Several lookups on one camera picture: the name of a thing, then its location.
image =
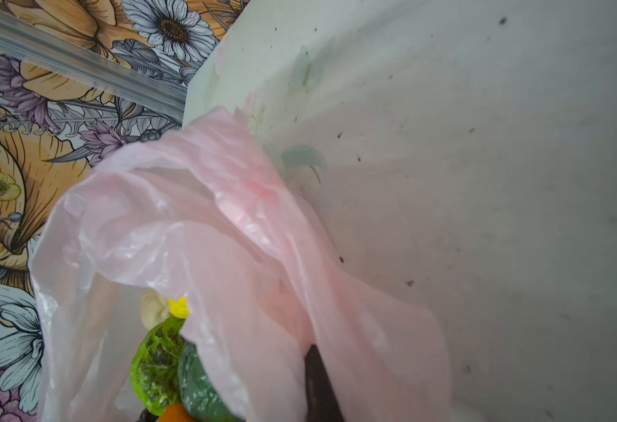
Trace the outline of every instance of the floral wallpaper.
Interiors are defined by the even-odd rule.
[[[0,10],[186,91],[244,0],[15,0]],[[0,422],[36,422],[43,337],[27,259],[62,193],[181,122],[0,52]]]
[[[0,10],[74,45],[186,92],[249,0],[4,0]],[[110,95],[24,65],[26,88],[52,101]]]

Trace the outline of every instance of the orange flower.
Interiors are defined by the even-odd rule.
[[[6,6],[21,21],[62,40],[91,50],[107,59],[130,66],[111,52],[116,40],[135,39],[146,43],[123,13],[121,0],[35,0],[40,7],[26,7],[8,1]],[[112,95],[71,80],[38,66],[22,62],[23,87],[52,101],[100,98],[110,102]]]

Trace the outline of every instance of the plastic bag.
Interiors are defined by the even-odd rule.
[[[347,421],[448,417],[435,318],[346,274],[311,207],[224,109],[96,166],[54,208],[30,269],[42,421],[139,415],[117,398],[146,334],[146,287],[186,297],[181,334],[240,417],[304,420],[311,344]]]

